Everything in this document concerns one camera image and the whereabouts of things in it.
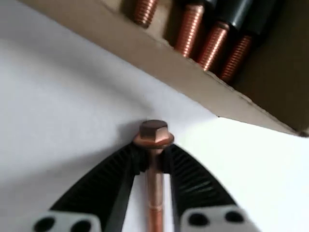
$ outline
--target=bolt head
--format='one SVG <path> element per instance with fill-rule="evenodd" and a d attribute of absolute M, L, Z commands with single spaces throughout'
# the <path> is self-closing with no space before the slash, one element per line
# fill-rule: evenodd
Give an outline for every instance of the bolt head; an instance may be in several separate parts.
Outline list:
<path fill-rule="evenodd" d="M 168 125 L 161 120 L 148 120 L 140 125 L 140 132 L 134 143 L 140 146 L 165 146 L 173 142 L 174 136 L 168 131 Z"/>

